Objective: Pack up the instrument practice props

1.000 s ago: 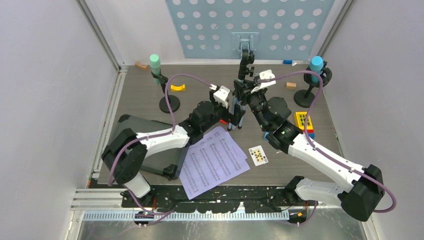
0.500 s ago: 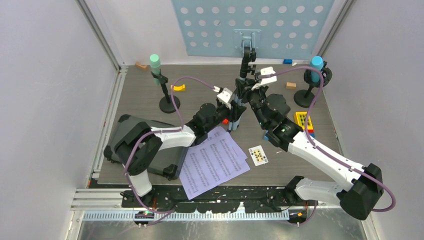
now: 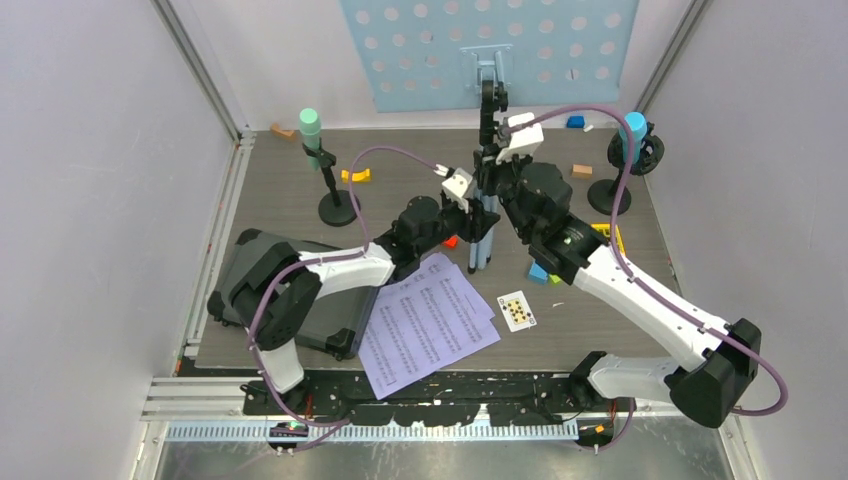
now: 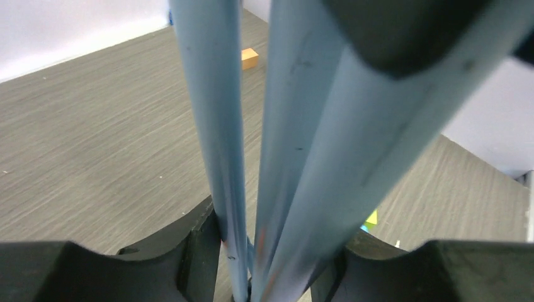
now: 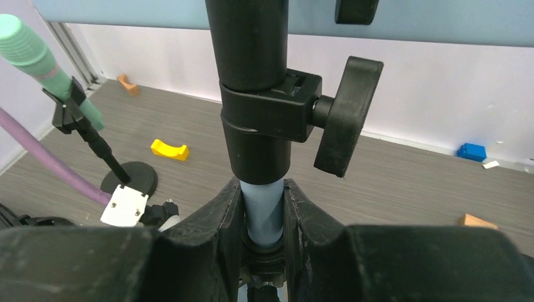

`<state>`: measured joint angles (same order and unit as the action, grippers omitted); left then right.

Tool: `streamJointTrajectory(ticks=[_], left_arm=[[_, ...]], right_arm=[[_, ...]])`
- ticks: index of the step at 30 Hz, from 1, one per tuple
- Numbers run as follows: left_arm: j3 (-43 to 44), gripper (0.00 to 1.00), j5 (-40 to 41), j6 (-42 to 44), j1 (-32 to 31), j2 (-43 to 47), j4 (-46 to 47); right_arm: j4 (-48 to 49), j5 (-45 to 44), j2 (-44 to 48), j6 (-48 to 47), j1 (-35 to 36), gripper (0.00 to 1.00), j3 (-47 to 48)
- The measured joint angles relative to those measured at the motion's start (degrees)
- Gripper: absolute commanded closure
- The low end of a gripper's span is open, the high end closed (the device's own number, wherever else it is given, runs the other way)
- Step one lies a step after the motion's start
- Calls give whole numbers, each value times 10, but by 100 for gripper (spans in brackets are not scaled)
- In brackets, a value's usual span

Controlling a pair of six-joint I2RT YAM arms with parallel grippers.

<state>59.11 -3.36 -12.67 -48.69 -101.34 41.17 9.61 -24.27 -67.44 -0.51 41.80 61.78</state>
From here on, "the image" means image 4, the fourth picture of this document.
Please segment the light blue music stand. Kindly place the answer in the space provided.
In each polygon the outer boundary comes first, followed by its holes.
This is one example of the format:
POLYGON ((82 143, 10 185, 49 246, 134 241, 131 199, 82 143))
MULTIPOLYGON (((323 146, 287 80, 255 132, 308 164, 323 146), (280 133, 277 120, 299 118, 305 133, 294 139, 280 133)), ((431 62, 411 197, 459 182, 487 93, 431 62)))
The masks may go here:
POLYGON ((533 29, 532 1, 272 1, 254 245, 240 1, 171 1, 236 301, 295 301, 533 29))

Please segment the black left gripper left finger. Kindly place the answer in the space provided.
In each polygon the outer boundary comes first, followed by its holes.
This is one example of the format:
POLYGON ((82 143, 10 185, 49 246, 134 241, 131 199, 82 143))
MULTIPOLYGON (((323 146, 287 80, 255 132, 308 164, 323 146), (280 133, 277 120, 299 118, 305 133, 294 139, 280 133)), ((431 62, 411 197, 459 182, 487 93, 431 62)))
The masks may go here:
POLYGON ((3 242, 2 301, 212 301, 220 235, 211 198, 118 251, 3 242))

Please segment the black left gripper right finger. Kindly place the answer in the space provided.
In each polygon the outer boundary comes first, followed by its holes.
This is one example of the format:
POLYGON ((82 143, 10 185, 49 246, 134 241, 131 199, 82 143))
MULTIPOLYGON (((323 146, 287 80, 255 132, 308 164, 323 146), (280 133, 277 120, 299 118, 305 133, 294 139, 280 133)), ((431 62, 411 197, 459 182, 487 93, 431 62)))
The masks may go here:
POLYGON ((360 231, 310 292, 313 301, 532 301, 533 245, 430 240, 406 252, 360 231))

